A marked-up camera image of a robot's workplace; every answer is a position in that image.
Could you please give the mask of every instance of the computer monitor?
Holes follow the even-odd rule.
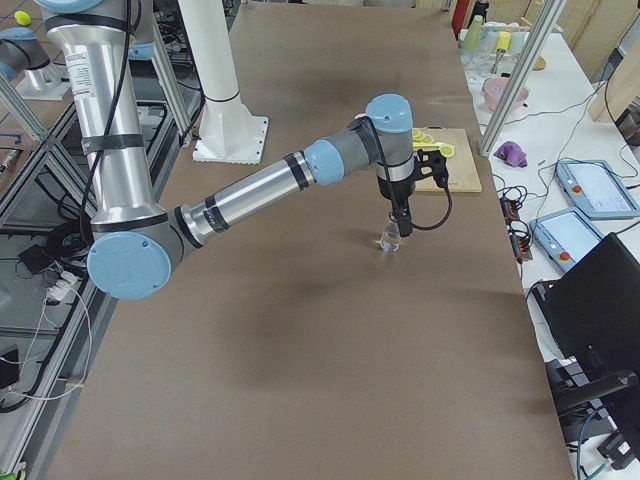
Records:
[[[590,381],[622,369],[640,375],[640,264],[615,234],[555,283],[545,303],[558,347]],[[600,400],[640,458],[640,387]]]

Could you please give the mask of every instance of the blue joint cap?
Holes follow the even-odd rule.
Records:
[[[129,49],[129,60],[151,60],[155,54],[155,43],[141,43]]]
[[[0,32],[0,40],[36,40],[36,34],[26,27],[12,27]]]
[[[395,93],[380,95],[367,105],[365,113],[379,132],[405,133],[413,128],[411,105]]]
[[[100,5],[103,0],[35,0],[53,13],[80,13]]]
[[[321,138],[304,149],[304,157],[316,183],[330,185],[344,177],[342,155],[333,144]]]
[[[4,62],[0,62],[0,74],[4,75],[9,81],[18,78],[18,72]]]
[[[171,261],[165,249],[151,238],[135,232],[114,232],[91,246],[87,269],[103,292],[122,300],[140,300],[169,281]]]

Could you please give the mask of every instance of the purple object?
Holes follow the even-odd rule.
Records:
[[[527,166],[527,154],[522,151],[522,148],[516,142],[503,143],[494,155],[512,167]]]

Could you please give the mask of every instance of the pink bowl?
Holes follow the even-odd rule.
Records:
[[[502,92],[504,92],[505,88],[507,88],[508,83],[509,79],[504,77],[490,78],[489,80],[484,82],[484,85],[482,86],[484,103],[492,112],[498,106],[498,102],[500,101]],[[527,100],[527,98],[529,98],[529,89],[523,87],[520,90],[520,95],[518,95],[518,98],[513,103],[511,111],[515,110],[518,107],[521,107],[522,104]]]

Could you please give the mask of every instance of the yellow ball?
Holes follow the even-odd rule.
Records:
[[[31,15],[24,10],[18,10],[13,16],[16,22],[18,22],[18,25],[22,25],[23,27],[31,25]]]

